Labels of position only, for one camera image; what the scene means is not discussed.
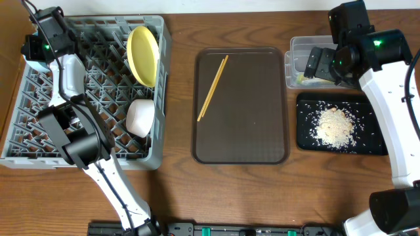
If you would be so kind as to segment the green snack wrapper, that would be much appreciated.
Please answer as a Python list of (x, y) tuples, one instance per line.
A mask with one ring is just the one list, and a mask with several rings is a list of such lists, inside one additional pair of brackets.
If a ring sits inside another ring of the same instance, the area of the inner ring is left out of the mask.
[(297, 82), (298, 85), (302, 85), (302, 86), (306, 86), (306, 87), (326, 87), (326, 86), (330, 86), (330, 85), (334, 86), (333, 81), (328, 81), (328, 80), (320, 79), (320, 78), (317, 78), (317, 77), (308, 78), (308, 77), (305, 77), (303, 74), (300, 74), (297, 77), (296, 82)]

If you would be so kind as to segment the pile of leftover rice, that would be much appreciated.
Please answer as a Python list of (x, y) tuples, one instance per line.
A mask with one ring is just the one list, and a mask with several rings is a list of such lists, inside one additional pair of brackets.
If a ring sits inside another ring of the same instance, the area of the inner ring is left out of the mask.
[(313, 151), (358, 153), (373, 112), (361, 102), (301, 100), (297, 104), (297, 145)]

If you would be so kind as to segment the light blue bowl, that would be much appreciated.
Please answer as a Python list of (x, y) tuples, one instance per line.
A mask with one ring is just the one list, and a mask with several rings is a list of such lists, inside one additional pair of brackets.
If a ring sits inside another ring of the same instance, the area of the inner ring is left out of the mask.
[(38, 62), (38, 61), (29, 60), (28, 58), (26, 58), (26, 56), (24, 56), (24, 59), (25, 59), (26, 63), (29, 65), (29, 67), (31, 67), (35, 71), (38, 71), (38, 72), (41, 72), (41, 73), (50, 72), (50, 69), (45, 62)]

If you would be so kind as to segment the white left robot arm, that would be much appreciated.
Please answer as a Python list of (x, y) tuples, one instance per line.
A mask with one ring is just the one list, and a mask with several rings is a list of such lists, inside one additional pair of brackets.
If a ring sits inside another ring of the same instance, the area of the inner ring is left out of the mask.
[(90, 176), (117, 212), (124, 235), (161, 235), (159, 222), (121, 168), (115, 138), (85, 95), (85, 63), (79, 41), (64, 20), (60, 7), (37, 9), (23, 1), (37, 34), (21, 47), (27, 62), (42, 62), (52, 73), (49, 105), (37, 119), (69, 165)]

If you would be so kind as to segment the yellow plastic plate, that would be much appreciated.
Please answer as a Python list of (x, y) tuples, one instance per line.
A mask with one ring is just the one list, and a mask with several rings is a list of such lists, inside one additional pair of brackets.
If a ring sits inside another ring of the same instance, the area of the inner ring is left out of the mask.
[(127, 58), (135, 79), (146, 87), (155, 87), (160, 53), (158, 43), (147, 27), (138, 26), (129, 34)]

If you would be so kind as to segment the white bowl with rice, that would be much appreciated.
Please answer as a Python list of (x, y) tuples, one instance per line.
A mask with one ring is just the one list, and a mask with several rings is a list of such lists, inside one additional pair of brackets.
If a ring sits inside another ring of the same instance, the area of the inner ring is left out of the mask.
[(154, 115), (155, 105), (153, 100), (134, 100), (127, 112), (127, 130), (138, 137), (145, 138), (152, 128)]

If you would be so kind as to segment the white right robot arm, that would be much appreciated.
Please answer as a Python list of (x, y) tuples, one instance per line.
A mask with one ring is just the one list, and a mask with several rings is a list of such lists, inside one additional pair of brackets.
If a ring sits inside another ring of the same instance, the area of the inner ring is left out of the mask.
[(394, 189), (369, 196), (369, 209), (347, 219), (346, 235), (405, 235), (419, 227), (419, 92), (412, 54), (399, 29), (376, 31), (365, 3), (328, 12), (336, 49), (311, 50), (304, 76), (361, 89), (387, 146)]

